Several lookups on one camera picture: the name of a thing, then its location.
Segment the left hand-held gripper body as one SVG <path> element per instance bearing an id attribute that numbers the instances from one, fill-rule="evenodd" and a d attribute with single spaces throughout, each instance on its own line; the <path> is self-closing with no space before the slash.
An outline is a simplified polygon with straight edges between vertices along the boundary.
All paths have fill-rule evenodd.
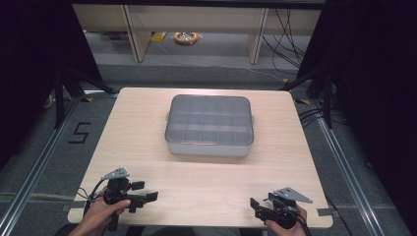
<path id="1" fill-rule="evenodd" d="M 137 208 L 144 206 L 147 197 L 128 194 L 129 191 L 132 191 L 130 187 L 132 183 L 128 179 L 129 176 L 130 174 L 124 167 L 118 167 L 102 176 L 101 179 L 107 181 L 103 199 L 108 205 L 130 200 L 131 203 L 127 206 L 127 209 L 130 213 L 135 213 Z"/>

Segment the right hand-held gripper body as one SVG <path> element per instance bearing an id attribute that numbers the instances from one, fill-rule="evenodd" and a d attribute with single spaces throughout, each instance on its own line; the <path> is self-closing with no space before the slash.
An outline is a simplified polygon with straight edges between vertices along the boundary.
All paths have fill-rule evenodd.
<path id="1" fill-rule="evenodd" d="M 313 201 L 296 190 L 286 187 L 268 193 L 267 201 L 272 208 L 261 206 L 268 210 L 268 219 L 276 222 L 282 228 L 290 229 L 298 222 L 297 203 L 311 204 Z"/>

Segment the grey compartment storage box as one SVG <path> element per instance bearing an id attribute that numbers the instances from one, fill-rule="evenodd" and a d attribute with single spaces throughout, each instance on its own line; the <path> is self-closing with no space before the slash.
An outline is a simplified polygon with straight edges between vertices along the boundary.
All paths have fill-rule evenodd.
<path id="1" fill-rule="evenodd" d="M 171 111 L 164 138 L 173 154 L 243 157 L 255 138 L 253 116 Z"/>

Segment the transparent grey box lid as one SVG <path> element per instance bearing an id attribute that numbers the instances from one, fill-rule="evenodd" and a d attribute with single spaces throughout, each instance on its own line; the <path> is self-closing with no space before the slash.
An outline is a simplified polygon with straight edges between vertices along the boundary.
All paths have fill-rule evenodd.
<path id="1" fill-rule="evenodd" d="M 248 147 L 254 141 L 251 103 L 244 96 L 175 95 L 164 137 L 175 145 Z"/>

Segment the person's right hand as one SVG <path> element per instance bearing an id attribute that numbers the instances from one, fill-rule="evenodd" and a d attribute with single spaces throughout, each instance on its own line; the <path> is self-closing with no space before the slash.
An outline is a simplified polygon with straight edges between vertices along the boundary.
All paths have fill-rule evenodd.
<path id="1" fill-rule="evenodd" d="M 272 230 L 277 236 L 310 236 L 306 231 L 304 224 L 307 223 L 307 212 L 300 206 L 297 207 L 299 212 L 298 218 L 300 222 L 297 222 L 292 228 L 285 229 L 271 220 L 265 221 L 265 226 Z"/>

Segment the person's left hand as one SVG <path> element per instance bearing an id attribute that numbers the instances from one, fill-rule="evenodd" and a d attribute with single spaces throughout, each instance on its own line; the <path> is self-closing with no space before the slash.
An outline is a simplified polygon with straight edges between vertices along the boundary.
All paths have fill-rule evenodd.
<path id="1" fill-rule="evenodd" d="M 95 199 L 80 223 L 80 235 L 98 236 L 112 220 L 112 215 L 120 215 L 130 203 L 130 200 L 124 200 L 114 205 L 108 205 L 103 198 Z"/>

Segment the black tripod stand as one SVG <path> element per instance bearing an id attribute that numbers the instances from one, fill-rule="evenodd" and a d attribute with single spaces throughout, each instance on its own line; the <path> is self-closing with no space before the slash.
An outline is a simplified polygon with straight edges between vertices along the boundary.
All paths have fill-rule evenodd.
<path id="1" fill-rule="evenodd" d="M 56 122 L 55 127 L 58 128 L 66 117 L 64 109 L 64 90 L 68 92 L 71 98 L 81 98 L 85 95 L 79 81 L 85 81 L 94 87 L 103 90 L 108 94 L 116 94 L 117 90 L 107 86 L 102 78 L 96 79 L 86 73 L 76 70 L 72 67 L 59 67 L 54 76 L 54 92 L 56 106 Z"/>
<path id="2" fill-rule="evenodd" d="M 324 96 L 323 114 L 325 123 L 328 128 L 332 128 L 330 119 L 330 107 L 331 107 L 331 87 L 332 81 L 329 71 L 324 66 L 318 66 L 311 72 L 308 72 L 292 83 L 284 85 L 281 90 L 290 91 L 296 87 L 310 81 L 310 85 L 307 89 L 306 94 L 309 98 L 317 98 L 320 94 Z"/>

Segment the black curtain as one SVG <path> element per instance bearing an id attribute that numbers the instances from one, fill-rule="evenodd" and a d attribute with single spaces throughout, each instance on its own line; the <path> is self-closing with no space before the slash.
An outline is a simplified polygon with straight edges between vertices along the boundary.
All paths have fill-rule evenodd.
<path id="1" fill-rule="evenodd" d="M 330 63 L 345 117 L 417 236 L 417 0 L 318 1 L 300 71 Z"/>
<path id="2" fill-rule="evenodd" d="M 54 79 L 101 82 L 71 0 L 0 0 L 0 169 L 24 139 Z"/>

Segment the beige wooden shelf unit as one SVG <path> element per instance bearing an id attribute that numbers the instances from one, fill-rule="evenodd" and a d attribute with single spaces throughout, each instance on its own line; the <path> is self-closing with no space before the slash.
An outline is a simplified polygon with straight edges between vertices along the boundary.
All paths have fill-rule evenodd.
<path id="1" fill-rule="evenodd" d="M 256 64 L 265 34 L 310 36 L 319 10 L 138 5 L 73 5 L 84 30 L 124 31 L 133 57 L 144 60 L 154 31 L 238 33 L 246 36 L 249 60 Z"/>

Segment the aluminium floor rail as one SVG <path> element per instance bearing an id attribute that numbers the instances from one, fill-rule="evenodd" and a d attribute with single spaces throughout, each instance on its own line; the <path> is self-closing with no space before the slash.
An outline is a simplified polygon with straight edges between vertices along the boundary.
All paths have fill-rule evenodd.
<path id="1" fill-rule="evenodd" d="M 55 127 L 55 103 L 43 109 L 17 154 L 0 170 L 0 236 L 54 236 L 69 223 L 63 204 L 83 195 L 82 179 L 116 96 L 90 90 L 64 99 Z"/>
<path id="2" fill-rule="evenodd" d="M 328 126 L 324 118 L 319 118 L 319 126 L 327 140 L 333 157 L 339 167 L 347 188 L 352 196 L 358 211 L 368 229 L 370 236 L 386 236 L 377 214 L 373 210 L 368 198 L 366 197 L 358 179 L 356 178 L 341 145 L 336 138 L 333 129 Z"/>

